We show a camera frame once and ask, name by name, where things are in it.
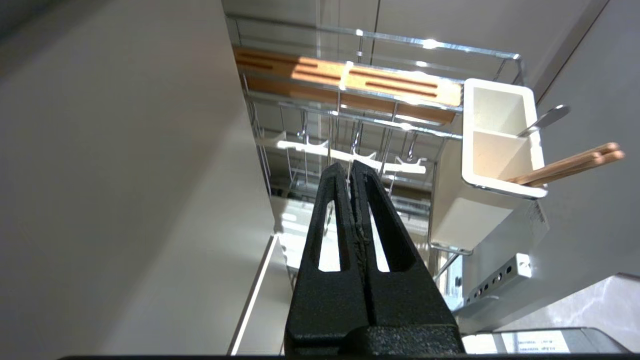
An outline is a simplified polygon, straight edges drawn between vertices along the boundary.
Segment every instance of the white cabinet door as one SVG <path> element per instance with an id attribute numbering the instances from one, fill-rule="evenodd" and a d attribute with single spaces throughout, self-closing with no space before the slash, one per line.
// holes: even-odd
<path id="1" fill-rule="evenodd" d="M 0 357 L 226 354 L 273 216 L 220 2 L 66 1 L 0 59 Z"/>

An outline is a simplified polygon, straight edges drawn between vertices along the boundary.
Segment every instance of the perforated metal bracket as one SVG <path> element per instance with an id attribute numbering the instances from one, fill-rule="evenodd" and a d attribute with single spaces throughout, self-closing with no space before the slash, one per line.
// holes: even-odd
<path id="1" fill-rule="evenodd" d="M 485 297 L 499 297 L 506 288 L 531 278 L 531 275 L 529 255 L 517 253 L 469 292 L 465 299 L 465 306 Z"/>

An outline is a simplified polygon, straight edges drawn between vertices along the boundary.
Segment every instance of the wooden board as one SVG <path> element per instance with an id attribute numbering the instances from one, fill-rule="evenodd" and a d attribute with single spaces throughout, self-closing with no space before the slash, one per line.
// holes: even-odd
<path id="1" fill-rule="evenodd" d="M 302 56 L 269 53 L 236 47 L 236 65 L 239 69 L 269 75 L 270 78 L 249 76 L 249 89 L 272 94 L 297 97 L 335 104 L 337 91 L 288 83 L 287 79 L 309 81 L 349 89 L 383 93 L 404 101 L 398 106 L 398 115 L 441 123 L 450 123 L 455 113 L 447 110 L 423 108 L 411 104 L 435 102 L 449 106 L 461 103 L 461 85 L 422 72 L 391 72 L 346 63 L 324 61 Z M 341 102 L 353 108 L 392 113 L 394 101 L 375 99 L 363 95 L 341 94 Z"/>

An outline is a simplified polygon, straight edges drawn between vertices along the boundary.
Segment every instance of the white hook bar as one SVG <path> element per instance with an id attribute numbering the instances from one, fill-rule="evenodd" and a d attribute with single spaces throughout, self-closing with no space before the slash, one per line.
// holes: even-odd
<path id="1" fill-rule="evenodd" d="M 320 156 L 326 156 L 327 146 L 329 140 L 323 142 L 320 145 L 304 144 L 298 142 L 290 142 L 285 139 L 285 134 L 281 133 L 274 138 L 258 138 L 255 142 L 259 146 L 272 147 L 276 149 L 294 149 L 295 151 L 307 152 L 309 154 L 315 154 Z M 405 163 L 402 160 L 397 160 L 399 163 L 386 163 L 382 164 L 380 161 L 374 160 L 376 153 L 372 153 L 368 156 L 361 156 L 356 153 L 348 154 L 346 152 L 333 150 L 331 152 L 332 157 L 336 160 L 352 162 L 358 160 L 367 166 L 375 168 L 376 170 L 384 169 L 385 172 L 406 172 L 411 174 L 425 174 L 427 168 L 422 165 L 424 159 L 419 159 L 416 163 Z"/>

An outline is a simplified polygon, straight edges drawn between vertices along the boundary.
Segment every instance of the label sticker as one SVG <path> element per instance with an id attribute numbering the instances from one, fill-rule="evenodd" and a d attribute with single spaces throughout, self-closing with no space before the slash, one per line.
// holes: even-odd
<path id="1" fill-rule="evenodd" d="M 509 354 L 570 352 L 559 330 L 503 332 L 502 340 Z"/>

